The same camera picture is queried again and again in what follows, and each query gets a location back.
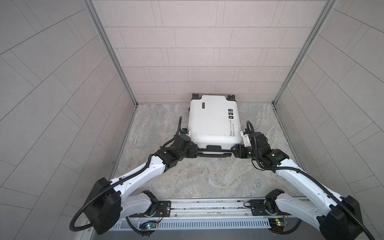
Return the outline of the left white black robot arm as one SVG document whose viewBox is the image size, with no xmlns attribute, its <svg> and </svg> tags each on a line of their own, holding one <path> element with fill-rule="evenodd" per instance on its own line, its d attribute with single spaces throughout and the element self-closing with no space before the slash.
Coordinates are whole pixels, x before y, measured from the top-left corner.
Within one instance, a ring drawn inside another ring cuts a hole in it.
<svg viewBox="0 0 384 240">
<path fill-rule="evenodd" d="M 137 196 L 132 193 L 184 158 L 198 156 L 198 145 L 188 135 L 174 136 L 169 144 L 150 154 L 148 160 L 134 170 L 112 180 L 99 179 L 70 221 L 70 231 L 94 228 L 98 235 L 102 235 L 122 217 L 148 212 L 157 200 L 155 196 L 149 191 Z"/>
</svg>

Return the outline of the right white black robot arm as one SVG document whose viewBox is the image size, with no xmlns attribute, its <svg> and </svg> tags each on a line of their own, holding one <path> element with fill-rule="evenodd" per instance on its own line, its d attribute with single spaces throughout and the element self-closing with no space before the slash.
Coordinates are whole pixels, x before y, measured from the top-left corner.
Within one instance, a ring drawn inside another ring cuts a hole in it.
<svg viewBox="0 0 384 240">
<path fill-rule="evenodd" d="M 252 160 L 256 169 L 272 171 L 289 181 L 310 200 L 305 203 L 284 191 L 275 189 L 265 197 L 265 210 L 270 215 L 290 214 L 319 230 L 326 240 L 354 240 L 361 233 L 374 239 L 364 225 L 359 202 L 344 197 L 302 170 L 279 149 L 271 149 L 268 139 L 256 132 L 250 122 L 241 131 L 244 144 L 234 147 L 236 157 Z"/>
</svg>

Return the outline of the white suitcase with black lining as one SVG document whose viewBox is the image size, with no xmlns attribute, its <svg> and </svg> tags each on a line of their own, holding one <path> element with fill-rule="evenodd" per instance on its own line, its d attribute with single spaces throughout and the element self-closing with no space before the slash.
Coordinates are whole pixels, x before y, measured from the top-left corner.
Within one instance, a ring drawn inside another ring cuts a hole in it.
<svg viewBox="0 0 384 240">
<path fill-rule="evenodd" d="M 198 147 L 199 157 L 231 157 L 242 143 L 238 104 L 234 95 L 192 94 L 188 135 Z"/>
</svg>

